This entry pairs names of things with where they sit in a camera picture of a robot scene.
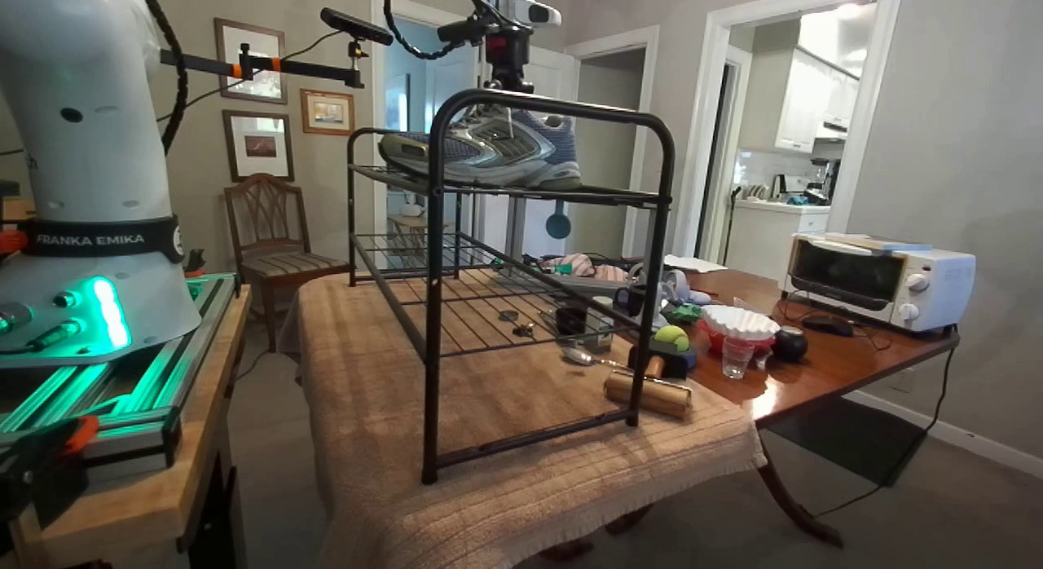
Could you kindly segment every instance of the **gray running shoe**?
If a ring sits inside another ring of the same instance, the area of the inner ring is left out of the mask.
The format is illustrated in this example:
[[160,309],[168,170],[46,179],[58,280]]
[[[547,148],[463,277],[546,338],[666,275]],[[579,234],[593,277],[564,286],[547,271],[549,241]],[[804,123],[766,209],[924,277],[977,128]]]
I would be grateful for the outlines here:
[[[445,179],[482,185],[571,190],[580,185],[574,120],[545,121],[528,110],[479,106],[453,123],[445,138]],[[428,175],[428,133],[384,135],[390,167]]]

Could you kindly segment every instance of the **wooden chair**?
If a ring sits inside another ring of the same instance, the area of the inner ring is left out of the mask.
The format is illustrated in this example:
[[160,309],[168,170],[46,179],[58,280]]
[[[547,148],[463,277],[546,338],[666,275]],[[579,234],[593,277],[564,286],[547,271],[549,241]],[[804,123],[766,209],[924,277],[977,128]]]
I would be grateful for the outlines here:
[[[290,197],[295,198],[294,204],[290,204]],[[300,188],[283,179],[256,173],[239,185],[224,189],[224,205],[236,268],[240,278],[261,290],[268,350],[275,350],[275,290],[347,271],[347,262],[312,252],[304,195]],[[249,242],[240,238],[240,227],[251,236]],[[251,312],[261,316],[253,308]]]

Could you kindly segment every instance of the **black ball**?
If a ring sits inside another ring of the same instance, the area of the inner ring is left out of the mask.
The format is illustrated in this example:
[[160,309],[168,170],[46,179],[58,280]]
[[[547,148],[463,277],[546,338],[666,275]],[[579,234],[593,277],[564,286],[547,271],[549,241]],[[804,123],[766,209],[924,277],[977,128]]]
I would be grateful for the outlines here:
[[772,345],[772,353],[782,362],[798,364],[804,353],[807,353],[807,338],[804,331],[797,327],[782,327],[775,332],[775,345]]

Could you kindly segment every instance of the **green led light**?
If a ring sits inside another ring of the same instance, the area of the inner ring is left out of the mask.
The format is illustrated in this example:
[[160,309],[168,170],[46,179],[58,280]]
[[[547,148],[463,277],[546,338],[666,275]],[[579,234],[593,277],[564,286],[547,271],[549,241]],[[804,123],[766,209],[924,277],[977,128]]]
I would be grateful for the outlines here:
[[123,349],[130,345],[130,335],[127,332],[126,320],[123,319],[123,306],[120,306],[119,298],[116,298],[116,287],[108,279],[94,278],[91,290],[101,306],[101,318],[105,321],[113,349]]

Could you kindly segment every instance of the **picture frame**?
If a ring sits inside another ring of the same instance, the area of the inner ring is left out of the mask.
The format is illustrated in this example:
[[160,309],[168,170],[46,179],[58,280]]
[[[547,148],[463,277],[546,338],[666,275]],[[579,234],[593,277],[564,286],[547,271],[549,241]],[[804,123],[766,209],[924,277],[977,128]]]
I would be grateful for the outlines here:
[[[252,55],[283,57],[286,54],[286,34],[275,29],[215,18],[214,34],[217,58],[227,64],[239,64],[240,45],[244,43],[250,45]],[[257,72],[249,81],[219,76],[218,82],[224,98],[287,103],[286,76],[281,72]]]
[[391,130],[410,130],[409,74],[388,78],[384,84],[384,126]]
[[355,132],[355,97],[300,89],[300,119],[305,132],[349,135]]
[[243,181],[254,173],[294,180],[289,115],[253,110],[221,114],[233,181]]

